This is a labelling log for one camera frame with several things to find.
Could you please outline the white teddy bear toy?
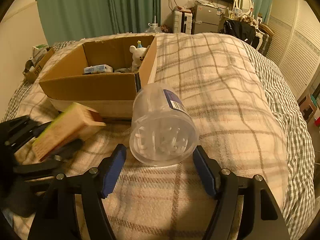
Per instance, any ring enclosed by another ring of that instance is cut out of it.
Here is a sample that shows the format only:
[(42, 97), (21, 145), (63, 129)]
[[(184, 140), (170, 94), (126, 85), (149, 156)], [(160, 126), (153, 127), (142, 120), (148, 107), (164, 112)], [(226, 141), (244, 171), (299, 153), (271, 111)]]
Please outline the white teddy bear toy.
[(137, 46), (130, 46), (130, 52), (132, 53), (132, 72), (137, 72), (139, 70), (149, 47), (150, 46), (143, 47), (141, 41), (137, 41)]

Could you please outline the clear plastic jar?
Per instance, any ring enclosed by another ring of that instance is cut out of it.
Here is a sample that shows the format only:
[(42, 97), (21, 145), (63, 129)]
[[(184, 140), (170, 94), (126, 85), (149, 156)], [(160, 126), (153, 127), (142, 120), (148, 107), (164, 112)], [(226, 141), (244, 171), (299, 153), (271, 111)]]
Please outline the clear plastic jar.
[(198, 130), (178, 94), (164, 83), (143, 87), (133, 102), (129, 147), (148, 166), (171, 166), (188, 158)]

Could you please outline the silver mini fridge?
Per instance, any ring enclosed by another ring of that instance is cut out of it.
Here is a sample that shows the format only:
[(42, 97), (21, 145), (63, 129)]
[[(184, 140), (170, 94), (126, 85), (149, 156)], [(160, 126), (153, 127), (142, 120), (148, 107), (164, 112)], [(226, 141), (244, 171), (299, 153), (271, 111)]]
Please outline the silver mini fridge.
[(193, 7), (192, 34), (218, 33), (221, 11), (206, 5)]

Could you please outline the small cardboard box with items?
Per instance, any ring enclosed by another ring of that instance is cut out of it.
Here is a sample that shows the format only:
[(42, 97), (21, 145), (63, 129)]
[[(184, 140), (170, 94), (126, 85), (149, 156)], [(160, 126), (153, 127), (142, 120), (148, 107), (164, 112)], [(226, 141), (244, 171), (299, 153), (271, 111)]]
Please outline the small cardboard box with items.
[(53, 56), (55, 49), (46, 44), (32, 47), (31, 58), (25, 63), (23, 75), (29, 83), (34, 83), (39, 77), (47, 61)]

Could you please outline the white louvered wardrobe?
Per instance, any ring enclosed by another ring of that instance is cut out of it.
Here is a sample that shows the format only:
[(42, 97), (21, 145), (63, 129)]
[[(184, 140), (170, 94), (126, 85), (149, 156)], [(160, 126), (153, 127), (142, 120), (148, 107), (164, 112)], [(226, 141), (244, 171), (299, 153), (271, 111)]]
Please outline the white louvered wardrobe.
[(319, 21), (306, 0), (273, 0), (267, 25), (274, 35), (266, 57), (298, 99), (319, 72)]

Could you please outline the white oval mirror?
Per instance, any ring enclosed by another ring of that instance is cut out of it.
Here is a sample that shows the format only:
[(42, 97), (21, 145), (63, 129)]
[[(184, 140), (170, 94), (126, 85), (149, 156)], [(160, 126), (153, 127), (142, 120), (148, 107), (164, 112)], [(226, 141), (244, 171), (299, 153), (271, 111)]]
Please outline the white oval mirror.
[(252, 0), (234, 0), (233, 12), (236, 16), (252, 16), (253, 15), (253, 2)]

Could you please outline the large water jug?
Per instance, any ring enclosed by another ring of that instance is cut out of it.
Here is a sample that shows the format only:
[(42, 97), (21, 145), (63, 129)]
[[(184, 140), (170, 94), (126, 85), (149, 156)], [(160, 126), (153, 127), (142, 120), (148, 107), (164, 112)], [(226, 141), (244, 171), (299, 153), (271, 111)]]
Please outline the large water jug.
[(149, 23), (146, 33), (162, 33), (161, 27), (157, 23)]

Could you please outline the large open cardboard box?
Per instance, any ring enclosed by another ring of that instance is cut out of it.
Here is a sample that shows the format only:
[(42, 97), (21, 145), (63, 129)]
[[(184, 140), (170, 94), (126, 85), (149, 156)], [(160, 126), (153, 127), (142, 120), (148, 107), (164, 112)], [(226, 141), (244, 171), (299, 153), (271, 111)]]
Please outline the large open cardboard box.
[[(137, 41), (150, 46), (137, 72), (131, 68), (130, 46)], [(106, 64), (112, 73), (84, 75), (84, 68)], [(131, 119), (138, 91), (153, 83), (157, 68), (157, 38), (149, 34), (112, 35), (75, 42), (56, 52), (47, 62), (39, 84), (58, 111), (73, 102), (95, 109), (103, 118)]]

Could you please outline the plaid beige blanket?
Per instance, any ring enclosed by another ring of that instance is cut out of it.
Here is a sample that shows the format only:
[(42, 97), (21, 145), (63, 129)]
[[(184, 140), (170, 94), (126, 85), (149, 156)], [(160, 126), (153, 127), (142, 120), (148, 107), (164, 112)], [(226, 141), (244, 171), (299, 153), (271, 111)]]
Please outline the plaid beige blanket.
[[(238, 39), (220, 34), (157, 35), (155, 80), (180, 97), (207, 154), (242, 177), (262, 175), (284, 207), (286, 137)], [(191, 158), (148, 167), (127, 155), (103, 205), (117, 239), (201, 239), (215, 201)]]

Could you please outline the checkered green bed sheet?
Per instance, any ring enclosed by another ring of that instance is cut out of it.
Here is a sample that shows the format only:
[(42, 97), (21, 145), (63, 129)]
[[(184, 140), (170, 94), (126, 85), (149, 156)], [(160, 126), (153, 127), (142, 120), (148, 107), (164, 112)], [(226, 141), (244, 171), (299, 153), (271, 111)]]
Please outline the checkered green bed sheet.
[(246, 53), (255, 68), (270, 109), (285, 133), (289, 179), (285, 205), (280, 209), (289, 236), (291, 239), (299, 239), (310, 224), (315, 206), (313, 186), (315, 154), (311, 137), (298, 103), (279, 68), (251, 46), (245, 45)]

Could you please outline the white suitcase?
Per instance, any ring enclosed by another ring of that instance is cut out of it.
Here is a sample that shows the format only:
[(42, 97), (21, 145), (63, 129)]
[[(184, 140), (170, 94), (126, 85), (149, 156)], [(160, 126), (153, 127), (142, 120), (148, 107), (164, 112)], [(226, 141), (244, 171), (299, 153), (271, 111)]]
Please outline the white suitcase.
[(191, 10), (175, 10), (173, 12), (173, 33), (191, 34), (193, 15)]

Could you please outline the chair with black jacket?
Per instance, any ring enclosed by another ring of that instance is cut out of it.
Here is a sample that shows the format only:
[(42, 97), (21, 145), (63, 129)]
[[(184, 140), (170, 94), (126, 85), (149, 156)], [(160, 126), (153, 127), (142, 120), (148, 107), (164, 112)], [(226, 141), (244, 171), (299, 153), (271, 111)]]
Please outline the chair with black jacket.
[(236, 20), (225, 20), (219, 33), (234, 36), (251, 45), (255, 50), (259, 50), (263, 41), (263, 34), (254, 26)]

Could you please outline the green curtain left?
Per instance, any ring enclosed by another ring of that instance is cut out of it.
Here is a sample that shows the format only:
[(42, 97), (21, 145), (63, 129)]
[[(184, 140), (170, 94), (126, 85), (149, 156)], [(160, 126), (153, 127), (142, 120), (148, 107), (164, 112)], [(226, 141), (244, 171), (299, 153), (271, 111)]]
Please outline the green curtain left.
[(121, 33), (143, 33), (161, 19), (160, 0), (36, 0), (49, 45)]

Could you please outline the blue tissue pack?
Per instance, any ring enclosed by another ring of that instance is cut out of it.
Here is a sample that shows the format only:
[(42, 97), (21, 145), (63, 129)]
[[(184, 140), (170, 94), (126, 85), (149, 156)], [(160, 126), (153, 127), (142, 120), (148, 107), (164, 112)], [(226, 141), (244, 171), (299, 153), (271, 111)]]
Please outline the blue tissue pack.
[(100, 65), (84, 68), (83, 74), (88, 75), (88, 74), (101, 74), (101, 73), (112, 73), (112, 72), (113, 72), (113, 68), (111, 66), (106, 64), (100, 64)]

